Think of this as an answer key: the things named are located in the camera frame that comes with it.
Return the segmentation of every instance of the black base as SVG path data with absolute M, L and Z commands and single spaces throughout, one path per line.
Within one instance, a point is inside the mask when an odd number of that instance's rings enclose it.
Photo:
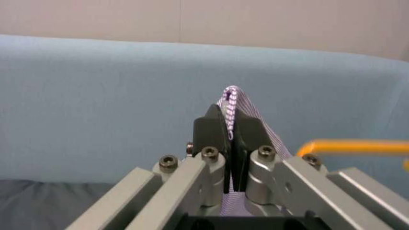
M 330 230 L 320 218 L 288 217 L 189 217 L 178 230 Z

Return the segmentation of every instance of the white wall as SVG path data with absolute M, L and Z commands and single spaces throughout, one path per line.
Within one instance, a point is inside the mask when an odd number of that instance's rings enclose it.
M 300 48 L 409 61 L 409 0 L 0 0 L 0 34 Z

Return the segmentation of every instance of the orange handle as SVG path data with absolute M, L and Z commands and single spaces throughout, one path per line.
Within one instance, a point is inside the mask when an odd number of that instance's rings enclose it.
M 297 152 L 302 157 L 308 153 L 341 153 L 342 155 L 408 156 L 409 141 L 318 139 L 304 144 Z M 409 171 L 409 160 L 403 168 Z

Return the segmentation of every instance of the blue fabric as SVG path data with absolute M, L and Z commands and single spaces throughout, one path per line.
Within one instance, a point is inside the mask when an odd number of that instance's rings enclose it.
M 409 63 L 364 55 L 0 35 L 0 179 L 110 183 L 182 158 L 231 84 L 292 153 L 315 138 L 409 139 L 408 78 Z M 408 198 L 401 160 L 324 163 Z

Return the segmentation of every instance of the striped fabric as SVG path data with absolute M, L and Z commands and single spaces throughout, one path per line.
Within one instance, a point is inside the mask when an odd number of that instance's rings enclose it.
M 237 86 L 229 86 L 223 91 L 222 97 L 217 102 L 225 117 L 228 137 L 233 139 L 234 116 L 236 109 L 241 110 L 248 116 L 260 119 L 274 145 L 277 154 L 282 158 L 291 157 L 288 149 L 285 147 L 281 139 L 273 132 L 273 130 L 265 123 L 257 108 L 251 103 L 250 99 L 245 95 L 243 90 Z M 249 216 L 251 215 L 244 207 L 244 192 L 234 192 L 233 182 L 230 178 L 230 191 L 223 197 L 222 209 L 220 215 L 222 216 Z

